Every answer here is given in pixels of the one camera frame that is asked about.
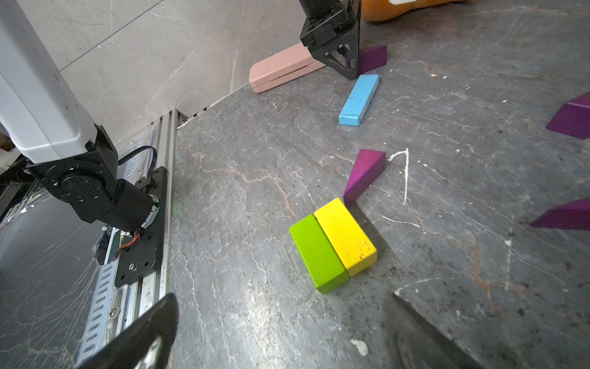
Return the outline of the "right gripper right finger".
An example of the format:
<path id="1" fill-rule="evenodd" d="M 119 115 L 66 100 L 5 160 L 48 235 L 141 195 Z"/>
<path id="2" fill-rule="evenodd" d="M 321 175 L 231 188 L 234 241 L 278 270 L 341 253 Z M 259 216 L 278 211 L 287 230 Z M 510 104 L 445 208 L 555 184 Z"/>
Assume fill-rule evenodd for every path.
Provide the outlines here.
<path id="1" fill-rule="evenodd" d="M 392 292 L 384 298 L 383 314 L 394 368 L 482 367 Z"/>

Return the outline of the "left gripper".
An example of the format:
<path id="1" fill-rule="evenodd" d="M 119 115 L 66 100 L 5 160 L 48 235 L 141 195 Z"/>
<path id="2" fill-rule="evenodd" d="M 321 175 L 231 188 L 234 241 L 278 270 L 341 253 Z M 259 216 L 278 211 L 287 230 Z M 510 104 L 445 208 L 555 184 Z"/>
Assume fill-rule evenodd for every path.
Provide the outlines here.
<path id="1" fill-rule="evenodd" d="M 343 77 L 353 80 L 358 76 L 360 16 L 359 0 L 328 1 L 300 0 L 306 20 L 300 40 L 308 48 L 325 46 L 343 36 L 343 45 L 332 51 L 310 49 L 317 61 L 331 67 Z"/>

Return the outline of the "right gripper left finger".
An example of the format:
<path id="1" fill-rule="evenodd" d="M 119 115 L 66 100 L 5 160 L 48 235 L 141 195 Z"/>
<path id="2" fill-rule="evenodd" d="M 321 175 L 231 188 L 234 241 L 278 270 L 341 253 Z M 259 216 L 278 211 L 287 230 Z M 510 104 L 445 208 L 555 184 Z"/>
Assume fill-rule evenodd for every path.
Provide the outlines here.
<path id="1" fill-rule="evenodd" d="M 179 308 L 168 293 L 80 368 L 166 368 L 178 332 Z"/>

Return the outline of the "yellow rectangular block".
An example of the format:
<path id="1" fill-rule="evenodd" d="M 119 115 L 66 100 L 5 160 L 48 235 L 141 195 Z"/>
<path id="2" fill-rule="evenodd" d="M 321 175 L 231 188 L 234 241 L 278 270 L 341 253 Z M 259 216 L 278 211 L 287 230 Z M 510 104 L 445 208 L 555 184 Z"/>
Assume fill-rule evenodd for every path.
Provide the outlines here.
<path id="1" fill-rule="evenodd" d="M 376 247 L 339 198 L 313 215 L 351 278 L 376 263 Z"/>

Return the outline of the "green rectangular block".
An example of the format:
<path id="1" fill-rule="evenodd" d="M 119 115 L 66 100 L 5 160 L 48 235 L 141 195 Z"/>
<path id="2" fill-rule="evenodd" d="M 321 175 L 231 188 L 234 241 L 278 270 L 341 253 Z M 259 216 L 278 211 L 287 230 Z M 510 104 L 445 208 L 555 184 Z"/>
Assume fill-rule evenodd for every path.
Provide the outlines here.
<path id="1" fill-rule="evenodd" d="M 326 295 L 348 281 L 347 270 L 314 215 L 298 221 L 289 231 L 318 292 Z"/>

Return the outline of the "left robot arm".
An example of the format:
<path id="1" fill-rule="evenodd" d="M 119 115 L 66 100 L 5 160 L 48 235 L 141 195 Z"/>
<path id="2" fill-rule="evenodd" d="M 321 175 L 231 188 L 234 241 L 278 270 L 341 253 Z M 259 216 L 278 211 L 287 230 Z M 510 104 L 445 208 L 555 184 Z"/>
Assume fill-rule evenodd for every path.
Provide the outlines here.
<path id="1" fill-rule="evenodd" d="M 358 76 L 360 2 L 303 1 L 301 7 L 300 43 L 251 68 L 255 92 L 325 65 L 348 79 Z M 82 221 L 135 233 L 155 224 L 164 198 L 118 178 L 125 158 L 78 102 L 15 1 L 1 4 L 1 123 L 33 176 Z"/>

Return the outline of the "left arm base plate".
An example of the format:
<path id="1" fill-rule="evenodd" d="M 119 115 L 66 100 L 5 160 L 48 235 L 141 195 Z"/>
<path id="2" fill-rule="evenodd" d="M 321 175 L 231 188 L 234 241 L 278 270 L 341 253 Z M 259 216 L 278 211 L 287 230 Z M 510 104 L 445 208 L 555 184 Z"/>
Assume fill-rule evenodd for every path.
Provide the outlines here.
<path id="1" fill-rule="evenodd" d="M 129 236 L 108 227 L 96 244 L 95 258 L 98 264 L 117 262 L 114 286 L 120 288 L 131 285 L 156 272 L 161 267 L 164 253 L 164 230 L 167 218 L 168 171 L 159 167 L 153 172 L 153 185 L 149 186 L 145 178 L 138 182 L 140 188 L 158 199 L 158 213 L 154 221 L 138 232 Z"/>

